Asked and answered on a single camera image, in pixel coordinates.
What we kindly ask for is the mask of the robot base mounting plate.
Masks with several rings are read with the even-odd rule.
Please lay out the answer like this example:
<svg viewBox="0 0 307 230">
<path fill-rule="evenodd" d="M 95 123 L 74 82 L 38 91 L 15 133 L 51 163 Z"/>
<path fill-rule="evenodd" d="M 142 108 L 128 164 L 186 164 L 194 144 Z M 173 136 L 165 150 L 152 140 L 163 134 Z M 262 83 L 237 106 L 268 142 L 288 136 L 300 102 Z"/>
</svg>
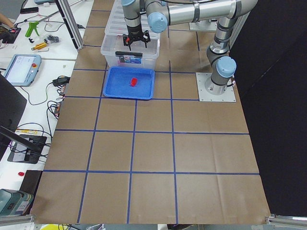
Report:
<svg viewBox="0 0 307 230">
<path fill-rule="evenodd" d="M 231 80 L 224 86 L 212 82 L 211 73 L 196 72 L 196 82 L 200 102 L 235 103 L 236 97 Z"/>
</svg>

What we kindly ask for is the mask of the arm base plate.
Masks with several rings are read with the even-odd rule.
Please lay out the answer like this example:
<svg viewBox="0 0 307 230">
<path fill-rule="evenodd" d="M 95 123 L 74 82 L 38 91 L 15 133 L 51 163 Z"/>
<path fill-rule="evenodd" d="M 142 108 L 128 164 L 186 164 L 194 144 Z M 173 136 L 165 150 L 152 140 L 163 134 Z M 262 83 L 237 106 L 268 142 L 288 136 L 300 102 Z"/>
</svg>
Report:
<svg viewBox="0 0 307 230">
<path fill-rule="evenodd" d="M 203 20 L 195 23 L 189 23 L 191 31 L 215 32 L 217 29 L 217 20 Z"/>
</svg>

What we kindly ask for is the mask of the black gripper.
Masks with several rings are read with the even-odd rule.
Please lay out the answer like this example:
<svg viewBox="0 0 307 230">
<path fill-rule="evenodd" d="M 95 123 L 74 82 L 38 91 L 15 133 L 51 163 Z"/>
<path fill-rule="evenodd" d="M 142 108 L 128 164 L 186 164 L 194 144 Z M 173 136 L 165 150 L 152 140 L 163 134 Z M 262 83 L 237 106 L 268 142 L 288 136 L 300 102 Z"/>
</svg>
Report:
<svg viewBox="0 0 307 230">
<path fill-rule="evenodd" d="M 143 31 L 141 25 L 137 25 L 135 27 L 130 27 L 127 25 L 128 34 L 123 34 L 123 45 L 128 46 L 131 51 L 131 44 L 136 41 L 142 41 L 145 43 L 145 48 L 147 48 L 147 44 L 150 42 L 150 35 L 148 30 Z"/>
</svg>

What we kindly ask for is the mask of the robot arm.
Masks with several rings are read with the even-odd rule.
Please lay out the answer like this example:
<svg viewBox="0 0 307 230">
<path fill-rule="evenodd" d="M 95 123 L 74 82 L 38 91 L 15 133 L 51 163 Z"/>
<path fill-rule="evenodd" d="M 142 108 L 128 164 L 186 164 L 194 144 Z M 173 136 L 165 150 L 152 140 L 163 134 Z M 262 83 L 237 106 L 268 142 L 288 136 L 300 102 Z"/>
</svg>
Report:
<svg viewBox="0 0 307 230">
<path fill-rule="evenodd" d="M 212 74 L 205 89 L 212 95 L 223 94 L 236 71 L 236 62 L 228 57 L 229 40 L 238 18 L 249 13 L 257 4 L 255 0 L 123 0 L 124 19 L 128 33 L 123 35 L 123 45 L 130 47 L 136 41 L 150 42 L 149 32 L 142 29 L 141 15 L 146 14 L 149 28 L 160 34 L 170 25 L 198 24 L 216 19 L 214 40 L 207 48 L 207 58 Z"/>
</svg>

